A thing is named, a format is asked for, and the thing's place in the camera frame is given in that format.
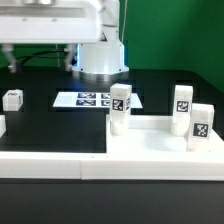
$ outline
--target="white rectangular block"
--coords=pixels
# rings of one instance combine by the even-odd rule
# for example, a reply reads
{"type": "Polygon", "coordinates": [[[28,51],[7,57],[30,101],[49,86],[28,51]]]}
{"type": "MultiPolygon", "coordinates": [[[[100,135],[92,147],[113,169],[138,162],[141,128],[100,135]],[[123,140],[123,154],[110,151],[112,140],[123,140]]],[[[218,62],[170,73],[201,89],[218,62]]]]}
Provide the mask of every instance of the white rectangular block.
{"type": "Polygon", "coordinates": [[[131,113],[132,86],[115,84],[110,87],[110,121],[111,133],[122,135],[128,130],[131,113]]]}
{"type": "Polygon", "coordinates": [[[187,135],[190,125],[192,98],[192,86],[175,86],[173,120],[171,125],[171,133],[173,135],[182,137],[187,135]]]}
{"type": "Polygon", "coordinates": [[[22,90],[9,90],[3,97],[3,110],[4,111],[18,111],[23,104],[23,91],[22,90]]]}
{"type": "Polygon", "coordinates": [[[6,125],[5,125],[5,116],[0,115],[0,138],[6,131],[6,125]]]}
{"type": "Polygon", "coordinates": [[[188,151],[210,151],[209,137],[214,120],[214,107],[208,104],[192,104],[191,122],[187,143],[188,151]]]}

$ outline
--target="white raised ledge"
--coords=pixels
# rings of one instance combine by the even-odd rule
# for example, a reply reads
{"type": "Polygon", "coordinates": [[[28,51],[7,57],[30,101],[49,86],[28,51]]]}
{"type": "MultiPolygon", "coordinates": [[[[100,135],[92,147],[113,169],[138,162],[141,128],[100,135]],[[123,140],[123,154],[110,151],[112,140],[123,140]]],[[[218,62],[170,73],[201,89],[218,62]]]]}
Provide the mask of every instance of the white raised ledge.
{"type": "MultiPolygon", "coordinates": [[[[141,131],[149,135],[150,131],[159,134],[167,130],[164,135],[167,137],[171,121],[172,117],[165,116],[131,116],[130,128],[132,134],[136,131],[139,136],[141,131]]],[[[186,148],[181,148],[185,140],[175,136],[182,138],[177,141],[180,148],[156,149],[163,136],[158,138],[158,145],[145,147],[147,141],[142,141],[142,145],[128,151],[121,136],[110,135],[108,124],[109,117],[107,153],[0,152],[0,178],[224,180],[224,143],[214,131],[210,138],[211,152],[186,152],[186,148]]]]}

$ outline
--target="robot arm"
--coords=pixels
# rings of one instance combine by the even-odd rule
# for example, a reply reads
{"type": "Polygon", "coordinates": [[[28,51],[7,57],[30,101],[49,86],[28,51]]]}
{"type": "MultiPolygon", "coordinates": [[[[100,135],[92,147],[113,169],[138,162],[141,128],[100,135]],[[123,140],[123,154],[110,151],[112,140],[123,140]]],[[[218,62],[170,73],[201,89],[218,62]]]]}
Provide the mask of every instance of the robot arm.
{"type": "Polygon", "coordinates": [[[102,10],[101,0],[2,0],[0,44],[10,70],[16,71],[12,44],[68,44],[68,62],[75,43],[100,39],[102,10]]]}

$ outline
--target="white cable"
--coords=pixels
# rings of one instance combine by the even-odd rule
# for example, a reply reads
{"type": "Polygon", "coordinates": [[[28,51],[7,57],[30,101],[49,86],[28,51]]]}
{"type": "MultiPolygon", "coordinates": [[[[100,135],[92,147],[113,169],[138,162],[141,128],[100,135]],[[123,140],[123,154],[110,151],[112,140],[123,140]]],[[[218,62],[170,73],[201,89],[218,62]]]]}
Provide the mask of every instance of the white cable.
{"type": "Polygon", "coordinates": [[[122,42],[122,44],[123,44],[123,42],[124,42],[124,32],[125,32],[125,28],[126,28],[127,8],[128,8],[128,0],[125,0],[125,7],[124,7],[124,24],[123,24],[123,30],[122,30],[122,36],[121,36],[121,42],[122,42]]]}

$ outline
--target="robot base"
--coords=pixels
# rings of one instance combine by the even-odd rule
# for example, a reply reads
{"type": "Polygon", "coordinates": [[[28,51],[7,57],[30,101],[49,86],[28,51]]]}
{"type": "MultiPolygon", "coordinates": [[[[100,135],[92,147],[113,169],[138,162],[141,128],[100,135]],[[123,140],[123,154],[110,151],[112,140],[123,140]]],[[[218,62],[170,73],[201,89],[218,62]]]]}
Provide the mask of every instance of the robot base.
{"type": "Polygon", "coordinates": [[[73,70],[72,74],[75,78],[85,79],[88,81],[110,82],[128,78],[129,72],[126,71],[108,75],[108,74],[91,74],[73,70]]]}

